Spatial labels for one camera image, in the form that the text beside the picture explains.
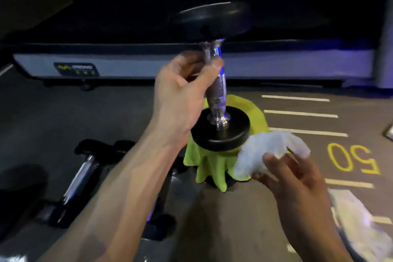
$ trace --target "yellow-green cloth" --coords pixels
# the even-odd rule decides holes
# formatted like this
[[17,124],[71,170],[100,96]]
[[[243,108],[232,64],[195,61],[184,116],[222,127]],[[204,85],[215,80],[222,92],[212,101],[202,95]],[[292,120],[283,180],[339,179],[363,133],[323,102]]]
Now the yellow-green cloth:
[[[236,95],[227,95],[227,106],[236,107],[248,115],[250,119],[250,135],[261,132],[268,132],[268,124],[262,111],[252,102]],[[205,99],[204,109],[208,108],[208,102]],[[237,154],[240,149],[215,152],[199,147],[190,135],[187,143],[187,149],[184,156],[184,165],[198,166],[196,172],[196,182],[202,183],[210,175],[215,185],[222,191],[226,192],[227,185],[225,183],[225,171],[239,181],[249,180],[247,178],[236,178],[233,175],[233,167],[237,161]]]

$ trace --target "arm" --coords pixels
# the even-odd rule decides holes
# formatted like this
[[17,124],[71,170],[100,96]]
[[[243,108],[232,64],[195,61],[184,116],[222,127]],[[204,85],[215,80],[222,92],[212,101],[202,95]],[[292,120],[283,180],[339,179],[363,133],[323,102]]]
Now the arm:
[[325,179],[310,157],[265,153],[263,162],[277,180],[267,174],[253,178],[271,190],[282,229],[302,261],[353,262],[334,223]]
[[[132,261],[149,213],[171,165],[203,108],[204,92],[223,61],[183,53],[157,76],[152,120],[138,143],[111,171],[98,193],[41,261]],[[189,76],[200,72],[193,82]]]

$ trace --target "gym floor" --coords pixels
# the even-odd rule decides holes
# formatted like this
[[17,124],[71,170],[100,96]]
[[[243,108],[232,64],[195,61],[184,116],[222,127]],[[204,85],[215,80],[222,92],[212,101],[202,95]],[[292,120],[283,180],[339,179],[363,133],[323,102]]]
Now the gym floor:
[[[42,165],[50,176],[48,199],[59,199],[78,171],[82,159],[73,149],[81,140],[137,141],[152,113],[152,85],[82,92],[78,87],[45,88],[14,67],[4,71],[0,172],[23,163]],[[300,130],[296,135],[310,147],[329,187],[351,190],[393,237],[393,142],[382,136],[392,122],[390,98],[359,89],[228,90],[265,110],[269,127]],[[178,221],[174,236],[163,242],[142,240],[135,261],[300,261],[281,230],[272,195],[258,182],[236,183],[223,194],[196,184],[190,168],[173,177],[165,210]],[[0,245],[0,255],[22,254],[36,261],[63,233],[29,224]]]

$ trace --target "yellow number 50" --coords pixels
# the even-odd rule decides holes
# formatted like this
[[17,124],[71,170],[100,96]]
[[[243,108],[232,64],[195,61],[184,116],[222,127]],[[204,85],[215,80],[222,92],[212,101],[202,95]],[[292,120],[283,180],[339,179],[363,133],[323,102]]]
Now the yellow number 50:
[[[341,151],[343,152],[344,156],[346,157],[347,164],[348,164],[347,167],[343,167],[343,166],[341,166],[341,165],[337,162],[337,160],[336,160],[336,158],[334,157],[334,154],[333,154],[333,147],[338,147],[339,149],[341,149]],[[363,164],[370,164],[371,167],[372,167],[371,170],[370,170],[370,169],[361,169],[361,171],[362,171],[363,173],[367,173],[367,174],[381,174],[381,172],[380,172],[380,170],[379,170],[379,168],[378,168],[378,165],[377,165],[376,161],[375,161],[374,159],[361,159],[361,158],[357,155],[356,149],[361,149],[361,150],[363,150],[364,152],[366,152],[367,154],[370,154],[371,151],[370,151],[368,148],[366,148],[366,147],[364,147],[364,146],[361,146],[361,145],[352,145],[352,146],[351,146],[350,151],[351,151],[352,156],[353,156],[356,160],[358,160],[359,162],[361,162],[361,163],[363,163]],[[327,152],[328,152],[329,157],[330,157],[330,159],[332,160],[333,164],[337,167],[337,169],[339,169],[339,170],[341,170],[341,171],[345,171],[345,172],[350,172],[350,171],[353,170],[353,162],[352,162],[351,156],[349,155],[348,151],[347,151],[343,146],[341,146],[340,144],[337,144],[337,143],[330,143],[330,144],[327,146]]]

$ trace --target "bench logo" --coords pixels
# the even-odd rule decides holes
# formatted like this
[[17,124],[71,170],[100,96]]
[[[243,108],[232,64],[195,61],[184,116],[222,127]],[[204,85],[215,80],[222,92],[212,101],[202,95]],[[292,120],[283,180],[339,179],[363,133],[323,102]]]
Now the bench logo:
[[73,78],[99,77],[99,73],[92,63],[55,62],[54,66],[60,75]]

